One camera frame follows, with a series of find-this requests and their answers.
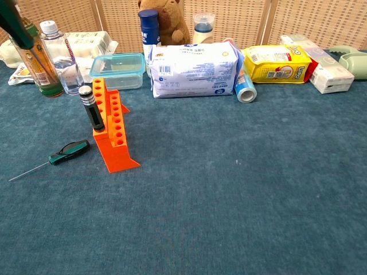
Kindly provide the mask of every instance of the barcode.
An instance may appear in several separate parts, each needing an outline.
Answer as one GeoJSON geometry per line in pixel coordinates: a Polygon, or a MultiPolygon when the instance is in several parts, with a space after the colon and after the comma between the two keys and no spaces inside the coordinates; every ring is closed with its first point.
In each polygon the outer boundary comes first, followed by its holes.
{"type": "Polygon", "coordinates": [[[254,62],[256,62],[256,61],[257,61],[257,55],[255,55],[255,54],[251,55],[251,59],[252,59],[254,62]]]}
{"type": "Polygon", "coordinates": [[[159,66],[160,76],[172,76],[171,66],[159,66]]]}
{"type": "Polygon", "coordinates": [[[275,74],[275,77],[282,77],[283,76],[283,72],[277,72],[276,74],[275,74]]]}
{"type": "Polygon", "coordinates": [[[40,82],[41,85],[49,85],[50,84],[50,81],[48,80],[46,73],[36,73],[36,76],[37,76],[38,81],[40,82]]]}

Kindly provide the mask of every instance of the green screwdriver handle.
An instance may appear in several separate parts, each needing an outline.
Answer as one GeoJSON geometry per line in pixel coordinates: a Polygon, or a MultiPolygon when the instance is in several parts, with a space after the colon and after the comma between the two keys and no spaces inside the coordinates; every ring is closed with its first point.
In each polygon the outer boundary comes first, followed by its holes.
{"type": "Polygon", "coordinates": [[[15,40],[21,49],[34,46],[33,37],[27,32],[12,0],[0,0],[0,27],[15,40]]]}
{"type": "Polygon", "coordinates": [[[75,158],[85,153],[90,148],[89,142],[84,139],[79,142],[72,142],[67,144],[59,152],[48,157],[52,165],[58,165],[61,162],[75,158]]]}

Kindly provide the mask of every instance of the teddy bear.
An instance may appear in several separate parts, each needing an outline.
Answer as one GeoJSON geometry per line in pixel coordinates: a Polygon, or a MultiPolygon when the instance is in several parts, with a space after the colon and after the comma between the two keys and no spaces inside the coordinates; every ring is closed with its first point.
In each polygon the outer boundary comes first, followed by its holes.
{"type": "Polygon", "coordinates": [[[179,4],[180,0],[138,0],[140,10],[158,12],[161,43],[165,45],[190,44],[190,33],[179,4]]]}

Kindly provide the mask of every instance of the plastic food container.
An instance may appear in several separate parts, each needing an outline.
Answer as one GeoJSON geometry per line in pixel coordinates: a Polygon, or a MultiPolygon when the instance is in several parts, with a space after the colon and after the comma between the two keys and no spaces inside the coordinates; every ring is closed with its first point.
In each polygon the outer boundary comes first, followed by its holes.
{"type": "Polygon", "coordinates": [[[91,77],[103,77],[107,88],[137,89],[143,85],[145,60],[141,53],[99,56],[93,62],[91,77]]]}

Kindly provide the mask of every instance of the blue bottle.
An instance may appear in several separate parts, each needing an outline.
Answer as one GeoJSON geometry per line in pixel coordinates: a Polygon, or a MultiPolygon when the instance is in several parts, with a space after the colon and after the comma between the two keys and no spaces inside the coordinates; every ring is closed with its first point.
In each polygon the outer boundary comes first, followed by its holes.
{"type": "Polygon", "coordinates": [[[151,77],[149,68],[149,54],[153,45],[161,45],[159,35],[158,12],[156,10],[142,10],[138,13],[142,28],[143,48],[147,74],[151,77]]]}

